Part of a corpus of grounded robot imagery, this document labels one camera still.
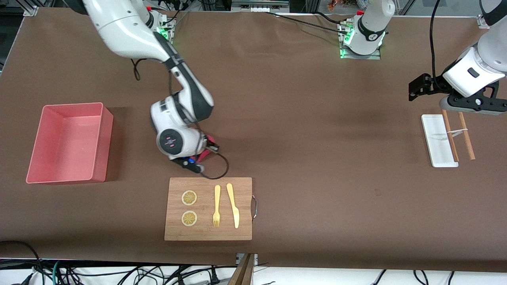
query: pink plastic bin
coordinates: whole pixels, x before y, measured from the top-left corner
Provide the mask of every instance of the pink plastic bin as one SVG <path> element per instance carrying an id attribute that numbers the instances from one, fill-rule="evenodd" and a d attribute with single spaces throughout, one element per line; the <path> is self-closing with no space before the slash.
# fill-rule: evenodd
<path id="1" fill-rule="evenodd" d="M 104 182 L 112 128 L 102 103 L 44 106 L 26 182 Z"/>

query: robotic arm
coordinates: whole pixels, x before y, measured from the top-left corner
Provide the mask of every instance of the robotic arm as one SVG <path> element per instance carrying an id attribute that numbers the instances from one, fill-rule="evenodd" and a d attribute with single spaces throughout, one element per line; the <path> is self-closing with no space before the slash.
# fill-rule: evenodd
<path id="1" fill-rule="evenodd" d="M 82 0 L 81 3 L 111 51 L 126 58 L 156 60 L 176 77 L 183 89 L 151 106 L 157 146 L 183 168 L 195 173 L 204 171 L 196 156 L 205 148 L 217 151 L 218 146 L 188 125 L 209 117 L 213 98 L 162 35 L 169 29 L 167 24 L 171 20 L 157 11 L 148 11 L 142 0 Z"/>
<path id="2" fill-rule="evenodd" d="M 440 101 L 445 110 L 499 115 L 507 111 L 507 100 L 496 98 L 498 81 L 507 75 L 507 0 L 480 0 L 490 26 L 448 66 L 441 76 L 422 74 L 409 84 L 409 101 L 421 95 L 448 93 Z M 486 89 L 491 95 L 485 96 Z"/>
<path id="3" fill-rule="evenodd" d="M 360 55 L 368 55 L 382 44 L 387 24 L 394 15 L 392 0 L 370 0 L 363 15 L 356 15 L 347 22 L 352 23 L 344 45 Z"/>

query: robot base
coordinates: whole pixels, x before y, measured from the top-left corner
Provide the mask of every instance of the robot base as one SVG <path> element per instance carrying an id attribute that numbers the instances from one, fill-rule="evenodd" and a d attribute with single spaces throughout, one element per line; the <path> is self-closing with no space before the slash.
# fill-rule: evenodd
<path id="1" fill-rule="evenodd" d="M 342 26 L 341 24 L 338 24 L 338 30 L 344 30 L 346 32 L 350 32 L 350 26 L 348 23 L 351 22 L 352 19 L 347 19 L 347 25 Z M 372 54 L 369 55 L 360 55 L 355 52 L 353 52 L 348 46 L 346 46 L 343 42 L 345 41 L 345 38 L 347 37 L 347 34 L 338 34 L 338 40 L 340 42 L 340 58 L 352 58 L 352 59 L 380 59 L 380 49 L 377 48 Z"/>

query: plastic fork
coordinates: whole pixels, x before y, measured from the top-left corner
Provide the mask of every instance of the plastic fork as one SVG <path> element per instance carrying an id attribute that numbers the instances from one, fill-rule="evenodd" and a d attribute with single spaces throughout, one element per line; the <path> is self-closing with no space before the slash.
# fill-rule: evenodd
<path id="1" fill-rule="evenodd" d="M 220 213 L 219 213 L 219 204 L 220 204 L 220 185 L 215 185 L 215 213 L 213 213 L 213 226 L 220 226 Z"/>

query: lemon slice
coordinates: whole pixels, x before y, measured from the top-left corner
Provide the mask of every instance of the lemon slice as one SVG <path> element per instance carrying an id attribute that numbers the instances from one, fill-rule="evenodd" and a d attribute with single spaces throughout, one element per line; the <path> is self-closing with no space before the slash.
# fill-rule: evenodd
<path id="1" fill-rule="evenodd" d="M 182 223 L 189 227 L 197 222 L 197 214 L 194 211 L 186 211 L 182 216 Z"/>
<path id="2" fill-rule="evenodd" d="M 182 202 L 183 204 L 190 206 L 197 201 L 197 194 L 195 194 L 194 191 L 188 190 L 185 191 L 182 195 Z"/>

